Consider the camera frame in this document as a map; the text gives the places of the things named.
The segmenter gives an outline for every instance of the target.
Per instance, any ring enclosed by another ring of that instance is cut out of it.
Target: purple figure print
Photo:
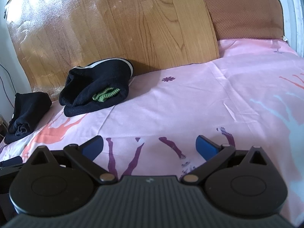
[[[226,136],[227,140],[228,140],[228,143],[229,145],[232,145],[235,147],[235,142],[234,142],[234,138],[232,136],[232,134],[228,133],[224,127],[220,127],[219,128],[221,130],[221,133]]]
[[[111,141],[111,138],[106,138],[106,141],[109,145],[109,163],[108,163],[108,171],[114,174],[116,177],[118,177],[117,170],[115,168],[115,158],[113,155],[113,142]]]
[[[168,82],[168,81],[173,81],[173,80],[175,80],[175,78],[170,76],[170,77],[163,78],[161,81]]]
[[[141,149],[142,149],[143,145],[145,144],[145,142],[142,139],[140,139],[140,137],[136,137],[135,139],[136,139],[137,143],[141,144],[141,145],[136,149],[134,158],[129,163],[129,166],[125,170],[125,172],[123,173],[123,176],[124,175],[131,175],[132,174],[133,170],[135,169],[135,167],[138,164],[138,159],[139,159],[139,155],[140,155]]]
[[[136,137],[135,140],[137,141],[137,143],[140,146],[137,147],[134,158],[129,163],[128,168],[124,171],[124,173],[122,175],[131,175],[133,170],[135,169],[135,167],[138,164],[139,155],[140,155],[143,145],[145,144],[145,141],[140,137]],[[111,141],[111,138],[106,138],[106,141],[108,142],[108,145],[109,145],[108,171],[111,172],[112,174],[114,174],[118,178],[118,173],[116,170],[116,162],[115,162],[115,158],[113,155],[113,142]]]
[[[274,53],[282,54],[282,52],[279,51],[279,48],[276,51],[274,51]]]
[[[181,153],[181,150],[178,149],[178,147],[175,145],[175,143],[173,141],[167,140],[167,137],[159,137],[159,140],[162,143],[165,143],[167,146],[171,147],[174,150],[174,152],[176,152],[176,154],[178,155],[178,157],[180,159],[186,158],[186,156]]]
[[[195,169],[195,167],[191,165],[190,160],[187,159],[187,157],[181,152],[181,150],[176,146],[173,141],[168,140],[167,137],[159,137],[159,140],[170,148],[172,148],[181,160],[182,175],[180,177],[183,177],[184,175]]]

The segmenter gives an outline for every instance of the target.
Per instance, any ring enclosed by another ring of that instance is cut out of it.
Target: white wall
[[[7,1],[8,0],[0,0],[0,64],[2,64],[10,73],[16,91],[19,93],[29,93],[31,92],[31,88],[28,79],[19,64],[6,26],[6,20],[3,18],[4,6]],[[3,80],[6,93],[14,105],[15,92],[13,86],[10,83],[8,74],[1,67],[0,76]],[[14,109],[7,100],[0,81],[0,114],[7,123],[11,120],[13,111]]]

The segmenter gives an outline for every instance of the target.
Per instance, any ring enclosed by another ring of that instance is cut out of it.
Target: ribbed black surface
[[[279,215],[259,220],[235,218],[218,211],[198,187],[176,177],[124,177],[100,187],[77,211],[54,218],[18,215],[5,228],[291,228]]]

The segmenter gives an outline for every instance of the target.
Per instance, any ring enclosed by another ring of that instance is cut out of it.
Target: blue gripper pad
[[[22,164],[22,158],[20,156],[0,162],[0,167],[12,166],[15,164]]]
[[[219,153],[221,147],[207,139],[205,136],[199,135],[196,139],[196,150],[206,161],[208,161]]]
[[[93,161],[103,149],[103,138],[100,135],[95,136],[81,146],[82,155]]]

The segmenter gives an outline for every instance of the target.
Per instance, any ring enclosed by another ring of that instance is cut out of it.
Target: wooden headboard
[[[5,16],[32,90],[53,100],[74,66],[120,57],[139,75],[219,55],[204,0],[9,0]]]

